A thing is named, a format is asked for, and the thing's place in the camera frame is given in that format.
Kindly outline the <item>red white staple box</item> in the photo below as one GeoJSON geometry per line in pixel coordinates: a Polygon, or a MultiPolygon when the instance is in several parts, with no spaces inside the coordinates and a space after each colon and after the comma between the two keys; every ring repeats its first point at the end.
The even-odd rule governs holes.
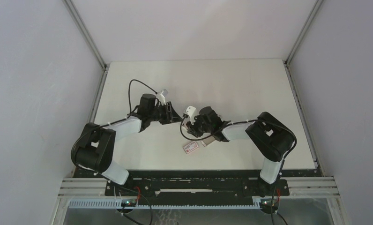
{"type": "Polygon", "coordinates": [[[199,148],[199,145],[196,141],[191,141],[188,144],[183,146],[183,150],[186,154],[190,154],[191,152],[195,151],[199,148]]]}

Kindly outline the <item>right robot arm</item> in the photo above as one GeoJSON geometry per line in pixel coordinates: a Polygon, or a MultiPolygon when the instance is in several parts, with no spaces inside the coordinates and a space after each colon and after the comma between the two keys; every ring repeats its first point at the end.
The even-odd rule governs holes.
{"type": "Polygon", "coordinates": [[[192,141],[250,139],[264,156],[258,183],[264,195],[276,191],[284,161],[297,145],[294,133],[269,112],[262,112],[253,120],[232,122],[222,120],[210,106],[200,111],[189,106],[184,111],[180,131],[192,135],[192,141]]]}

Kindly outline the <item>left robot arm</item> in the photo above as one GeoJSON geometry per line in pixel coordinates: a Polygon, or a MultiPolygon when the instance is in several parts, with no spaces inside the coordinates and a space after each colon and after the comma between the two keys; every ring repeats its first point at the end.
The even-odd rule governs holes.
{"type": "Polygon", "coordinates": [[[181,122],[171,102],[161,101],[159,95],[143,94],[139,104],[126,118],[104,125],[87,123],[71,149],[71,160],[78,168],[98,173],[116,183],[122,195],[134,190],[129,171],[113,160],[115,142],[144,131],[152,122],[162,125],[181,122]]]}

